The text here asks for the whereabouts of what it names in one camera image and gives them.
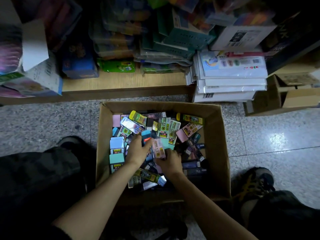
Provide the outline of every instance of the sneaker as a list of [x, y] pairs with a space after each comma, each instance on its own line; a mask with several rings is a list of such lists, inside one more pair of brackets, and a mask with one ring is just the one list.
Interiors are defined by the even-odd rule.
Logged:
[[58, 146], [71, 150], [80, 163], [86, 192], [95, 188], [96, 150], [78, 136], [67, 136], [58, 142]]
[[275, 191], [273, 185], [274, 178], [269, 169], [262, 167], [249, 169], [232, 193], [234, 218], [246, 225], [247, 218], [257, 201], [267, 193]]

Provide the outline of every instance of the dark pants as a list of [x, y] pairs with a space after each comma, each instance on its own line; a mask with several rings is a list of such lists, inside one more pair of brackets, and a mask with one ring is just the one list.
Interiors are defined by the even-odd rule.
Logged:
[[79, 161], [67, 149], [1, 157], [0, 232], [49, 225], [85, 193]]
[[274, 191], [259, 199], [249, 216], [248, 230], [258, 239], [313, 239], [320, 210], [303, 205], [290, 191]]

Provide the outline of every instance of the tile floor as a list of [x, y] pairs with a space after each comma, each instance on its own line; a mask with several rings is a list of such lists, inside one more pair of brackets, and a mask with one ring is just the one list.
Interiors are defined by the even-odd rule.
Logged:
[[[188, 101], [188, 97], [114, 100]], [[67, 135], [80, 136], [96, 145], [99, 103], [95, 100], [0, 108], [0, 156], [44, 151]], [[290, 190], [302, 203], [320, 208], [319, 109], [245, 117], [242, 104], [227, 103], [222, 104], [222, 112], [232, 176], [249, 167], [267, 167], [274, 174], [276, 189]]]

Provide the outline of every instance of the person's right hand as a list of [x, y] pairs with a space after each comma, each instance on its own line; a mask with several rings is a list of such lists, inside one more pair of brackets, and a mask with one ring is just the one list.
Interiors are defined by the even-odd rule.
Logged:
[[155, 162], [161, 167], [164, 175], [170, 180], [174, 175], [183, 174], [181, 156], [171, 149], [166, 149], [165, 151], [168, 155], [167, 159], [163, 161], [160, 158], [156, 158]]

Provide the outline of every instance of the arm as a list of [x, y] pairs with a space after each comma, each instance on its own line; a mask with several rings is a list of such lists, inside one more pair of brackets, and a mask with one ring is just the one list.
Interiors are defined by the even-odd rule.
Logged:
[[99, 239], [119, 197], [129, 179], [145, 160], [151, 145], [152, 140], [149, 140], [142, 147], [141, 136], [136, 136], [130, 143], [125, 164], [52, 224], [62, 229], [73, 240]]
[[187, 179], [182, 171], [181, 157], [176, 151], [168, 149], [167, 152], [166, 161], [157, 159], [156, 162], [182, 194], [206, 239], [257, 239]]

